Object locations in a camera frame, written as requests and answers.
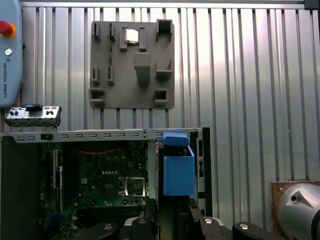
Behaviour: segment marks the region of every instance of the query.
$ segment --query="blue box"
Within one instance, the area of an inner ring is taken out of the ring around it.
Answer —
[[[195,196],[195,155],[165,156],[163,161],[163,195]]]
[[[179,131],[168,131],[163,134],[164,146],[187,147],[189,139],[186,133]]]

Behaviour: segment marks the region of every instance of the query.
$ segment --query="green circuit board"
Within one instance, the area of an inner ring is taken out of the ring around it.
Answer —
[[[145,141],[42,144],[41,239],[74,239],[88,227],[82,211],[143,206],[147,164]]]

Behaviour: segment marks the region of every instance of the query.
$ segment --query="red emergency stop button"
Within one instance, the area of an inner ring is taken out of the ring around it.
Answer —
[[[5,38],[11,38],[15,35],[15,25],[10,22],[0,20],[0,34]]]

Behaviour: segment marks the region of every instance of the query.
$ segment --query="gray tool holder board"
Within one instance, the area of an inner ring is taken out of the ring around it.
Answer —
[[[175,105],[172,20],[92,23],[89,102],[93,108]]]

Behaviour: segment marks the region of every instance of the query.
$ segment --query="metal wall panel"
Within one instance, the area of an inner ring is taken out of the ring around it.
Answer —
[[[270,182],[320,178],[317,11],[72,4],[23,4],[22,104],[62,106],[60,130],[210,127],[213,212],[227,227],[270,230]],[[161,18],[175,25],[175,107],[92,109],[91,22]]]

